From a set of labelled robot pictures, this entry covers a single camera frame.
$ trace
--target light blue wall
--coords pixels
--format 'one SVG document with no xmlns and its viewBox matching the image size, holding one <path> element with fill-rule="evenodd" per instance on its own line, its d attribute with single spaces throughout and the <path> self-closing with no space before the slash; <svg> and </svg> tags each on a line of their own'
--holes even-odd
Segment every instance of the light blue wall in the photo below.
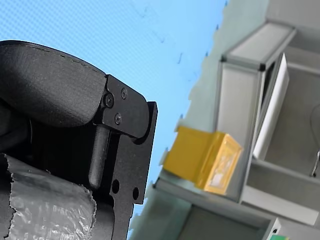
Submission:
<svg viewBox="0 0 320 240">
<path fill-rule="evenodd" d="M 191 87 L 213 46 L 226 0 L 11 0 L 0 40 L 24 40 L 79 57 L 158 104 L 148 181 L 171 147 Z M 142 206 L 135 206 L 139 214 Z"/>
</svg>

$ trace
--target yellow cardboard box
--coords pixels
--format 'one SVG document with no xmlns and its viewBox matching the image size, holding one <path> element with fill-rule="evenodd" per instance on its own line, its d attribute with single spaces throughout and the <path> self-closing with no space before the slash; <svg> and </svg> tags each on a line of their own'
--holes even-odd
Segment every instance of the yellow cardboard box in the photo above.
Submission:
<svg viewBox="0 0 320 240">
<path fill-rule="evenodd" d="M 163 168 L 206 192 L 224 195 L 242 150 L 229 134 L 180 126 Z"/>
</svg>

